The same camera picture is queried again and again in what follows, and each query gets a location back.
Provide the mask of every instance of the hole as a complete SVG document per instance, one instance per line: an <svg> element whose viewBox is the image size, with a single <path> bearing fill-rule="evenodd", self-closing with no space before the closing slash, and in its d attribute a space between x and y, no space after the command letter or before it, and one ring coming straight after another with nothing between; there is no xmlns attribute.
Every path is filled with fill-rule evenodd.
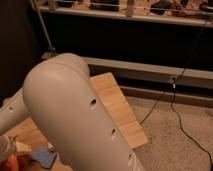
<svg viewBox="0 0 213 171"><path fill-rule="evenodd" d="M96 99L93 99L91 102L90 102L90 107L94 107L96 104Z"/></svg>
<svg viewBox="0 0 213 171"><path fill-rule="evenodd" d="M128 165L130 166L132 164L132 154L129 154L128 156Z"/></svg>
<svg viewBox="0 0 213 171"><path fill-rule="evenodd" d="M116 135L116 130L113 129L111 132L111 139L114 140L115 139L115 135Z"/></svg>
<svg viewBox="0 0 213 171"><path fill-rule="evenodd" d="M9 107L9 110L10 110L11 112L13 112L13 107L10 106L10 107Z"/></svg>

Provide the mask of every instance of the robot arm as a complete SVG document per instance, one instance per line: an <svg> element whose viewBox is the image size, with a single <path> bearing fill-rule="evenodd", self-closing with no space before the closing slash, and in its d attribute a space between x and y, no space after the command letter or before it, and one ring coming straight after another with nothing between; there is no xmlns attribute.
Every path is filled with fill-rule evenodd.
<svg viewBox="0 0 213 171"><path fill-rule="evenodd" d="M62 54L39 64L15 97L12 104L18 110L14 106L11 112L13 105L8 104L0 112L1 134L29 113L63 163L75 171L144 171L96 96L88 67L78 56Z"/></svg>

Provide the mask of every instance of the small object on shelf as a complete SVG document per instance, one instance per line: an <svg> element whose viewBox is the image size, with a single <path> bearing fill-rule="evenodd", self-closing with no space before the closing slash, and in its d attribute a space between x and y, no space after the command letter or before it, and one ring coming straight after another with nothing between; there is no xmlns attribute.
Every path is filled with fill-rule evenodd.
<svg viewBox="0 0 213 171"><path fill-rule="evenodd" d="M171 2L167 0L160 0L151 5L150 12L158 15L163 15L166 10L171 7Z"/></svg>
<svg viewBox="0 0 213 171"><path fill-rule="evenodd" d="M204 3L200 4L199 9L201 11L213 13L213 0L208 0L208 3L204 2Z"/></svg>

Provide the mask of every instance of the metal bar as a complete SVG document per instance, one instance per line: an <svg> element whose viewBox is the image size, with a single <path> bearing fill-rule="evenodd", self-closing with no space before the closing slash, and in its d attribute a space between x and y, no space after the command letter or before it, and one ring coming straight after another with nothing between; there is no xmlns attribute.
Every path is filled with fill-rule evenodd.
<svg viewBox="0 0 213 171"><path fill-rule="evenodd" d="M107 11L83 11L70 8L58 7L56 10L49 10L47 6L40 6L41 12L55 13L55 14L66 14L66 15L79 15L79 16L91 16L99 18L112 18L112 19L122 19L122 20L132 20L132 21L142 21L142 22L153 22L153 23L164 23L164 24L174 24L174 25L187 25L196 27L209 27L213 28L211 21L202 19L188 19L188 18L178 18L178 17L163 17L163 16L148 16L148 15L133 15L132 17L126 17L126 14L118 12L107 12Z"/></svg>
<svg viewBox="0 0 213 171"><path fill-rule="evenodd" d="M84 57L94 73L112 72L115 76L128 79L173 83L183 68L141 64L134 62L115 61ZM213 72L186 69L177 85L213 89Z"/></svg>
<svg viewBox="0 0 213 171"><path fill-rule="evenodd" d="M126 17L132 17L134 15L134 0L127 0Z"/></svg>
<svg viewBox="0 0 213 171"><path fill-rule="evenodd" d="M52 45L52 42L51 42L51 40L50 40L50 36L49 36L48 31L47 31L46 25L45 25L45 23L44 23L43 17L42 17L42 15L41 15L40 8L38 7L36 0L32 0L32 1L31 1L31 2L33 3L33 4L32 4L32 7L34 7L35 10L36 10L37 13L38 13L39 20L40 20L40 22L41 22L41 25L42 25L42 28L43 28L43 31L44 31L44 34L45 34L47 43L48 43L48 45L49 45L49 50L50 50L50 52L52 53L52 55L54 55L54 54L55 54L55 48L54 48L54 46Z"/></svg>
<svg viewBox="0 0 213 171"><path fill-rule="evenodd" d="M150 90L150 89L142 89L142 88L135 88L135 87L127 87L127 86L120 86L122 92L125 96L133 96L145 99L152 99L156 100L162 94L161 91ZM171 102L173 100L173 93L166 92L161 101ZM207 108L213 108L213 98L201 96L200 94L183 94L183 93L176 93L176 103L187 104L187 105L194 105L194 106L202 106Z"/></svg>

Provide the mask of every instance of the black cable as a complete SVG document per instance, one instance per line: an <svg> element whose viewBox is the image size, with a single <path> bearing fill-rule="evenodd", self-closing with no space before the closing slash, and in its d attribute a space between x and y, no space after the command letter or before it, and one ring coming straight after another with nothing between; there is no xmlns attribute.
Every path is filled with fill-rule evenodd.
<svg viewBox="0 0 213 171"><path fill-rule="evenodd" d="M163 97L163 95L166 92L164 91L163 93L161 93L161 95L157 98L157 100L155 101L154 105L152 106L152 108L150 109L150 111L148 112L148 114L144 117L144 119L140 122L140 125L142 125L146 119L152 114L153 110L155 109L155 107L157 106L158 102L161 100L161 98Z"/></svg>
<svg viewBox="0 0 213 171"><path fill-rule="evenodd" d="M183 124L182 124L182 119L181 119L181 115L180 113L178 113L173 104L175 103L175 99L176 99L176 92L175 92L175 88L174 88L174 94L173 94L173 100L171 102L171 109L174 113L176 113L176 115L178 116L178 121L179 121L179 126L180 126L180 130L184 133L184 135L186 137L188 137L192 142L194 142L195 145L197 145L197 147L199 147L202 151L204 151L206 154L208 154L209 156L209 160L210 160L210 171L213 171L213 164L212 164L212 156L210 154L209 151L207 151L205 148L203 148L198 141L196 141L191 135L189 135L183 128Z"/></svg>
<svg viewBox="0 0 213 171"><path fill-rule="evenodd" d="M188 67L188 65L190 64L191 60L192 60L192 57L194 56L194 52L196 50L196 47L197 47L197 44L198 42L200 41L200 38L201 38L201 35L203 33L203 30L205 29L206 27L206 24L207 24L208 20L206 20L206 22L204 23L204 25L201 27L194 43L193 43L193 46L192 46L192 49L189 53L189 57L187 59L187 62L185 64L185 67L184 69L182 70L182 72L180 73L180 75L178 75L178 77L176 79L174 79L174 82L172 84L173 86L173 90L174 90L174 94L173 94L173 99L171 101L171 109L174 113L176 113L176 115L178 116L178 121L179 121L179 126L180 126L180 130L184 133L185 136L187 136L192 142L195 143L195 145L197 145L197 147L199 147L202 151L204 151L206 154L208 154L209 156L209 160L210 160L210 171L213 171L213 163L212 163L212 157L211 157L211 154L209 151L207 151L205 148L203 148L199 143L198 141L196 141L191 135L189 135L183 128L183 125L182 125L182 120L181 120L181 116L180 114L175 110L173 104L175 102L175 99L176 99L176 83L177 81L183 76L183 74L185 73L186 71L186 68ZM155 107L157 106L158 102L160 101L160 99L163 97L163 95L165 94L165 91L158 97L158 99L156 100L155 104L153 105L153 107L151 108L151 110L148 112L148 114L145 116L145 118L140 122L140 124L143 124L145 122L145 120L152 114L153 110L155 109Z"/></svg>
<svg viewBox="0 0 213 171"><path fill-rule="evenodd" d="M206 20L205 23L201 26L200 31L199 31L197 37L195 38L195 41L194 41L194 43L193 43L193 45L192 45L192 48L191 48L191 50L190 50L190 53L189 53L188 59L187 59L187 61L186 61L186 64L185 64L185 66L184 66L182 72L181 72L181 73L178 75L178 77L175 79L175 81L174 81L173 84L176 84L177 81L178 81L178 80L183 76L183 74L186 72L186 68L189 66L189 64L190 64L190 62L191 62L191 60L192 60L192 57L194 56L194 52L195 52L195 50L196 50L197 44L198 44L198 42L200 41L201 35L202 35L202 33L203 33L203 31L204 31L204 29L205 29L207 23L208 23L208 20Z"/></svg>
<svg viewBox="0 0 213 171"><path fill-rule="evenodd" d="M189 63L191 62L192 57L193 57L193 55L194 55L194 52L195 52L195 50L196 50L197 44L198 44L198 42L199 42L199 40L200 40L200 38L201 38L201 35L202 35L203 30L205 29L207 23L208 23L208 20L205 21L205 23L204 23L203 26L201 27L201 29L200 29L200 31L199 31L197 37L195 38L195 41L194 41L194 43L193 43L193 45L192 45L192 49L190 50L190 53L189 53L189 57L188 57L188 59L187 59L187 62L186 62L186 64L185 64L185 66L184 66L182 72L174 79L174 81L173 81L173 83L172 83L172 84L173 84L173 88L176 88L176 87L174 87L174 86L176 86L177 81L183 76L183 74L184 74L185 71L186 71L187 66L188 66ZM156 108L158 102L161 100L161 98L163 97L163 95L164 95L165 93L166 93L166 91L163 91L162 94L156 99L155 104L152 106L152 108L150 109L150 111L148 112L148 114L144 117L144 119L140 122L141 125L142 125L142 124L146 121L146 119L152 114L153 110Z"/></svg>

